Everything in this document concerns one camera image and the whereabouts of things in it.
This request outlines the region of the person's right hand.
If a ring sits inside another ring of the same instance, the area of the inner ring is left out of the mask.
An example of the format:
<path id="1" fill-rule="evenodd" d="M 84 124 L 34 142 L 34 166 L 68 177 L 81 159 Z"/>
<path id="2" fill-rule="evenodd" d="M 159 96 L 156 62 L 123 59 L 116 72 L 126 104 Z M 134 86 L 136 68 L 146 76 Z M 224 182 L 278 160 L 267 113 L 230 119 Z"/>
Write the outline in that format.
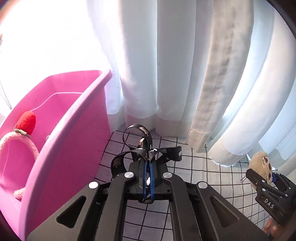
<path id="1" fill-rule="evenodd" d="M 273 218 L 270 218 L 266 226 L 263 228 L 264 233 L 269 233 L 274 238 L 280 237 L 284 231 L 285 228 L 276 223 L 276 221 Z"/>

